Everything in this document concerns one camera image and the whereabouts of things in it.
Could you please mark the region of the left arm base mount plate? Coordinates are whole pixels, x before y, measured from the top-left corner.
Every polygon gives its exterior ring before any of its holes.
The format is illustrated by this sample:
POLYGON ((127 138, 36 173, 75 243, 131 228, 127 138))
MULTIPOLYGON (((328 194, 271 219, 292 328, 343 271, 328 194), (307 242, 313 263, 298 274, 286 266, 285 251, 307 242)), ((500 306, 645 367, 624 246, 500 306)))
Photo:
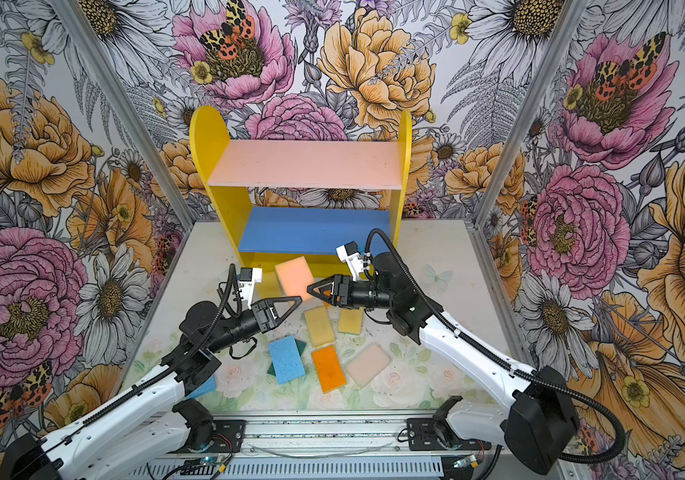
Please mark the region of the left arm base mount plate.
POLYGON ((238 453, 246 436, 244 420, 214 419, 190 429, 182 447, 173 454, 238 453))

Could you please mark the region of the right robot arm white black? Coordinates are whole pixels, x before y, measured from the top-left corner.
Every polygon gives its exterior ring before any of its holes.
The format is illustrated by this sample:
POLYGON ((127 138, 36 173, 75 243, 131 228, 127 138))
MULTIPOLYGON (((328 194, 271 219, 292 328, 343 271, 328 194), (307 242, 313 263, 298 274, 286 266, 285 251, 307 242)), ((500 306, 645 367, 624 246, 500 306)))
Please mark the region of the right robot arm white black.
POLYGON ((393 254, 375 256, 371 269, 316 281, 308 294, 339 308, 384 310, 400 335, 442 356, 492 396, 501 417, 494 421, 491 442, 502 443, 529 470, 548 474, 579 428, 563 376, 478 339, 429 298, 393 254))

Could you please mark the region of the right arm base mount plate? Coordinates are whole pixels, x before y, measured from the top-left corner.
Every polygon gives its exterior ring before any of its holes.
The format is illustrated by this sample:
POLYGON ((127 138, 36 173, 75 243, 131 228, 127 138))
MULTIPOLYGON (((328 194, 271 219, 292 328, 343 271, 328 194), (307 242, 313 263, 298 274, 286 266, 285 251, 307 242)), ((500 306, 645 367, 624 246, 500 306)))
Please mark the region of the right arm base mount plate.
POLYGON ((410 451, 480 451, 492 450, 489 442, 475 439, 461 440, 447 427, 435 426, 433 418, 406 419, 406 443, 410 451))

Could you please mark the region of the large yellow sponge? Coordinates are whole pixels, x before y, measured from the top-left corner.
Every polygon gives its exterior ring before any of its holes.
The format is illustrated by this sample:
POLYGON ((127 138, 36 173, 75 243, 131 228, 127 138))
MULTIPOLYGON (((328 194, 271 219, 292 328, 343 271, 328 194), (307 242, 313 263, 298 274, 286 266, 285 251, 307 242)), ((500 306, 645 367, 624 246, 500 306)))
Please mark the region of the large yellow sponge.
POLYGON ((304 312, 304 320, 306 320, 306 326, 308 326, 310 343, 314 348, 334 343, 334 340, 336 340, 334 328, 332 328, 328 310, 324 306, 306 310, 304 312))

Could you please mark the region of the yellow sponge with green back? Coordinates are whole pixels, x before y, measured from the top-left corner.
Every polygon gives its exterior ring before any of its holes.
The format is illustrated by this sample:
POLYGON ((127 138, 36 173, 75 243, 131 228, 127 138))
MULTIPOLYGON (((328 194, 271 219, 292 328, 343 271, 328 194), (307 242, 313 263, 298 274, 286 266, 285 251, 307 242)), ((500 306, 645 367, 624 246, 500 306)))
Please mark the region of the yellow sponge with green back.
POLYGON ((363 310, 342 309, 338 319, 338 332, 350 335, 359 335, 362 330, 363 310))

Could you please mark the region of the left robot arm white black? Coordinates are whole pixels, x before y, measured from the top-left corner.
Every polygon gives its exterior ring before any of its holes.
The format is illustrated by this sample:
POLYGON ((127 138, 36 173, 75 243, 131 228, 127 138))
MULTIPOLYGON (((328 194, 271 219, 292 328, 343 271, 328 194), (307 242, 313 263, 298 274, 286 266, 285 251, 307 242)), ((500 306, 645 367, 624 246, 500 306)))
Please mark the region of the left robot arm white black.
POLYGON ((300 304, 298 296, 258 300, 234 318, 212 301, 192 305, 160 365, 71 424, 12 442, 0 478, 118 478, 164 453, 208 450, 216 424, 192 393, 222 365, 218 353, 278 328, 300 304))

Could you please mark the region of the pink orange sponge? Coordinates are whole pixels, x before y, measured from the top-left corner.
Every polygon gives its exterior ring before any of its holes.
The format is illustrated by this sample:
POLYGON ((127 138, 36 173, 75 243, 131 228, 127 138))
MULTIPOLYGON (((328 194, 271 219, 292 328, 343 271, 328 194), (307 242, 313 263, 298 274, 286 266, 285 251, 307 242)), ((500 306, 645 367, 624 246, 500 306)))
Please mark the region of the pink orange sponge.
POLYGON ((286 297, 298 296, 302 301, 312 300, 308 286, 314 283, 314 276, 304 256, 276 265, 276 277, 286 297))

